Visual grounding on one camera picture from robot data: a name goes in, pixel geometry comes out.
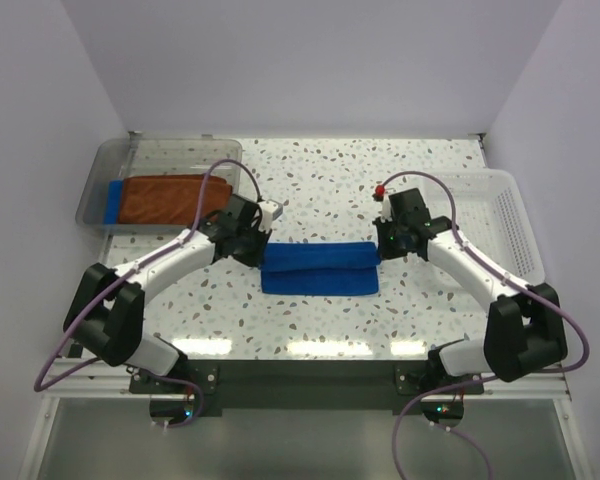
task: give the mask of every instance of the white laundry basket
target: white laundry basket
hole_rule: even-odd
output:
[[[431,170],[451,190],[458,225],[469,240],[503,268],[536,285],[545,273],[527,211],[515,179],[491,169]],[[439,185],[426,178],[418,184],[432,217],[451,217],[449,201]]]

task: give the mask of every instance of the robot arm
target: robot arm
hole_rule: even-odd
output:
[[[158,376],[186,378],[186,355],[143,332],[145,305],[186,274],[222,258],[231,256],[250,267],[260,265],[271,236],[271,224],[281,214],[282,206],[276,202],[255,203],[234,194],[227,207],[213,220],[202,221],[193,235],[185,229],[153,252],[113,268],[92,265],[71,304],[65,331],[100,292],[120,277],[130,275],[107,297],[111,304],[101,302],[88,314],[74,332],[74,340],[111,366],[125,364]]]
[[[462,243],[458,243],[451,221],[431,219],[418,189],[376,200],[383,202],[382,215],[374,221],[380,257],[386,260],[416,253],[451,275],[488,314],[484,338],[458,340],[429,352],[423,388],[434,388],[445,377],[487,372],[511,382],[566,357],[559,315],[532,302],[469,257],[467,247],[502,277],[527,285],[471,245],[461,232]],[[549,285],[527,288],[558,305],[558,296]]]

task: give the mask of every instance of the gray floor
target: gray floor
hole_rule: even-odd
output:
[[[151,428],[147,400],[63,400],[44,479],[397,479],[388,412],[226,411],[188,428]],[[460,427],[498,480],[573,479],[553,403],[467,402]],[[486,479],[463,440],[408,417],[402,461],[413,479]]]

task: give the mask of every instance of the cable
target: cable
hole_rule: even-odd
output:
[[[189,415],[182,422],[167,424],[167,428],[185,427],[200,416],[200,414],[202,413],[202,409],[204,408],[204,393],[202,393],[202,389],[198,385],[196,385],[193,382],[189,382],[187,380],[179,380],[177,378],[161,377],[160,375],[156,375],[156,374],[150,372],[149,370],[142,369],[142,370],[140,370],[140,372],[145,373],[146,375],[150,376],[154,380],[159,380],[161,382],[166,382],[166,383],[175,383],[177,385],[184,385],[185,387],[190,387],[193,389],[194,392],[196,392],[196,395],[200,399],[198,408],[192,415]]]
[[[428,392],[421,393],[420,395],[418,395],[417,397],[415,397],[411,401],[409,401],[409,403],[407,403],[407,405],[405,405],[405,407],[402,409],[402,411],[398,415],[398,418],[396,419],[396,423],[393,426],[393,433],[391,435],[391,454],[393,455],[393,463],[395,464],[396,470],[398,471],[398,475],[400,475],[400,478],[402,480],[408,480],[408,478],[407,478],[407,474],[404,473],[404,470],[402,469],[402,465],[400,464],[400,459],[398,458],[398,430],[400,429],[400,423],[402,423],[402,419],[405,417],[407,412],[409,412],[409,410],[411,410],[414,406],[416,406],[423,398],[428,397],[430,395],[438,395],[440,393],[446,393],[446,392],[450,392],[452,390],[457,390],[458,388],[467,388],[467,387],[473,387],[475,385],[481,385],[483,383],[492,382],[493,380],[497,380],[497,378],[498,377],[496,377],[494,375],[492,377],[481,378],[478,380],[467,380],[465,382],[455,383],[453,385],[446,385],[444,387],[434,388],[433,390],[430,390]],[[480,447],[480,445],[478,445],[475,442],[475,440],[473,440],[471,437],[469,437],[466,433],[458,432],[455,429],[447,430],[446,427],[444,427],[442,425],[438,425],[438,424],[436,424],[436,426],[438,428],[441,428],[442,430],[448,431],[449,433],[453,433],[457,437],[460,437],[460,438],[466,440],[473,448],[475,448],[478,451],[478,453],[480,454],[480,456],[484,459],[484,463],[487,466],[487,473],[488,473],[489,480],[493,480],[493,467],[491,466],[491,462],[489,461],[489,458],[487,457],[486,452]]]
[[[193,238],[196,230],[198,229],[198,224],[200,223],[200,217],[202,214],[202,201],[204,199],[204,194],[207,189],[207,184],[209,183],[209,178],[211,177],[211,172],[214,169],[216,169],[217,167],[219,167],[220,165],[225,164],[225,163],[235,164],[238,167],[242,168],[245,172],[247,172],[247,174],[249,175],[249,177],[251,178],[251,181],[253,182],[253,184],[255,186],[256,194],[258,196],[258,201],[260,201],[260,199],[261,199],[260,188],[258,187],[258,183],[257,183],[255,177],[253,176],[253,174],[249,171],[249,169],[247,167],[245,167],[243,164],[236,162],[235,160],[231,160],[231,159],[218,160],[217,162],[212,164],[209,167],[209,170],[207,170],[204,174],[202,183],[200,184],[200,192],[198,193],[198,208],[196,210],[196,216],[195,216],[195,219],[191,226],[191,230],[184,237],[184,242],[188,242],[189,240],[191,240],[191,238]],[[43,381],[44,381],[45,377],[47,376],[47,374],[49,373],[49,370],[51,369],[51,366],[53,365],[53,362],[55,361],[56,357],[58,357],[60,355],[60,352],[62,351],[62,349],[64,348],[66,343],[73,336],[74,332],[77,330],[77,328],[80,326],[80,324],[86,319],[87,315],[89,315],[89,313],[91,313],[91,311],[96,306],[98,306],[102,301],[104,301],[104,299],[106,297],[108,297],[109,294],[115,292],[120,286],[122,286],[122,284],[124,282],[126,282],[130,277],[135,275],[138,270],[146,267],[147,265],[155,262],[159,258],[173,252],[174,250],[176,250],[178,248],[180,248],[180,244],[174,243],[174,244],[168,245],[168,246],[158,250],[153,255],[150,255],[149,257],[145,258],[142,262],[139,262],[137,268],[129,270],[127,273],[125,273],[121,277],[117,278],[113,283],[111,283],[111,285],[109,285],[104,290],[102,290],[102,292],[100,292],[98,295],[96,295],[82,309],[82,311],[76,316],[76,318],[73,320],[73,322],[71,322],[71,325],[69,325],[69,328],[67,328],[67,330],[62,335],[60,342],[58,343],[56,348],[53,350],[51,355],[49,355],[49,357],[45,361],[44,365],[40,369],[40,373],[38,373],[38,376],[36,377],[36,380],[33,384],[33,390],[36,392],[42,392],[42,391],[48,389],[49,387],[55,385],[56,383],[60,382],[61,380],[64,380],[69,375],[72,375],[73,373],[86,367],[87,365],[91,365],[92,363],[96,362],[98,360],[97,358],[86,360],[86,361],[70,368],[66,372],[62,372],[57,377],[53,378],[53,380],[50,380],[47,383],[43,383]]]
[[[398,177],[402,177],[402,176],[406,176],[406,175],[416,175],[416,176],[428,178],[429,180],[434,181],[435,183],[440,185],[440,187],[442,187],[444,192],[447,194],[447,197],[449,198],[449,204],[451,206],[451,231],[453,232],[453,236],[454,236],[456,242],[458,242],[459,245],[462,245],[463,244],[462,237],[460,237],[460,234],[458,233],[458,224],[456,222],[456,202],[453,198],[453,194],[451,193],[451,190],[449,190],[449,187],[447,187],[447,185],[445,185],[445,183],[442,180],[440,180],[439,178],[437,178],[429,173],[411,170],[411,171],[404,171],[404,172],[396,173],[395,175],[391,175],[388,179],[386,179],[382,183],[382,186],[386,187],[387,184],[389,182],[391,182],[392,180],[395,180]],[[562,308],[555,305],[554,303],[551,303],[550,301],[540,297],[539,295],[536,295],[535,293],[527,290],[526,287],[518,285],[517,283],[512,282],[508,278],[505,278],[503,275],[500,274],[500,272],[498,272],[497,270],[492,268],[491,265],[489,265],[484,260],[482,260],[473,250],[471,250],[471,248],[465,246],[464,250],[467,252],[469,257],[471,257],[478,265],[480,265],[482,268],[484,268],[490,274],[495,276],[498,280],[506,283],[508,286],[510,286],[517,292],[522,293],[523,295],[526,295],[527,297],[531,298],[532,300],[540,303],[541,305],[549,308],[550,310],[553,310],[555,313],[560,315],[562,318],[564,318],[564,320],[569,325],[571,325],[571,327],[578,334],[578,337],[580,337],[580,341],[582,342],[582,356],[580,357],[580,360],[578,360],[574,364],[569,365],[567,367],[545,368],[545,369],[542,369],[540,371],[540,373],[572,372],[572,371],[577,370],[578,368],[582,367],[587,362],[587,360],[589,359],[589,354],[590,354],[589,341],[588,341],[587,336],[585,335],[584,331],[580,327],[580,325],[578,325],[578,323],[567,312],[565,312]],[[407,476],[404,473],[404,470],[402,469],[402,465],[400,465],[400,460],[398,458],[397,443],[398,443],[398,430],[400,428],[400,423],[402,422],[402,419],[407,414],[407,412],[414,405],[416,405],[419,401],[421,401],[423,398],[426,398],[430,395],[436,395],[439,393],[449,392],[452,390],[456,390],[458,388],[465,388],[465,387],[469,387],[469,386],[473,386],[473,385],[479,385],[479,384],[483,384],[486,382],[491,382],[496,379],[497,379],[496,376],[492,376],[492,377],[487,377],[487,378],[483,378],[483,379],[479,379],[479,380],[471,380],[471,381],[467,381],[467,382],[457,383],[454,385],[448,385],[445,387],[436,388],[434,390],[430,390],[428,392],[424,392],[424,393],[418,395],[413,400],[411,400],[409,403],[407,403],[407,405],[402,409],[402,411],[400,412],[400,415],[398,415],[398,418],[396,419],[396,423],[393,427],[393,435],[391,437],[391,452],[393,454],[393,462],[394,462],[394,464],[396,466],[396,470],[398,471],[398,474],[400,475],[400,478],[402,480],[407,480]],[[438,427],[446,430],[445,427],[442,427],[440,425],[438,425]],[[489,459],[488,459],[485,451],[482,450],[482,448],[468,435],[466,435],[462,432],[458,432],[455,429],[450,429],[449,431],[451,433],[453,433],[454,435],[461,437],[464,440],[466,440],[467,442],[469,442],[478,451],[478,453],[480,453],[480,455],[484,459],[484,462],[487,466],[489,480],[492,480],[493,479],[493,468],[491,466],[491,463],[489,462]]]

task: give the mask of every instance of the blue fabric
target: blue fabric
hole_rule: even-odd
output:
[[[123,180],[114,180],[109,182],[109,191],[107,193],[107,207],[104,211],[104,224],[114,225],[118,223],[118,211],[120,210],[120,200],[122,199]]]
[[[373,242],[270,243],[262,291],[278,295],[356,296],[377,293],[380,258]]]

